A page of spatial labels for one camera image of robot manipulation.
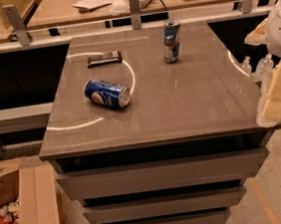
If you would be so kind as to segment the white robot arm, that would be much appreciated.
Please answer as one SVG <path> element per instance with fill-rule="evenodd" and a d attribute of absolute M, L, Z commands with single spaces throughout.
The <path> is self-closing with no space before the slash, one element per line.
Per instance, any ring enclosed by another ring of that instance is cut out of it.
<path fill-rule="evenodd" d="M 278 65 L 266 71 L 262 79 L 262 96 L 256 117 L 261 127 L 273 127 L 281 121 L 281 0 L 277 1 L 268 15 L 244 39 L 248 45 L 266 45 L 267 51 L 280 59 Z"/>

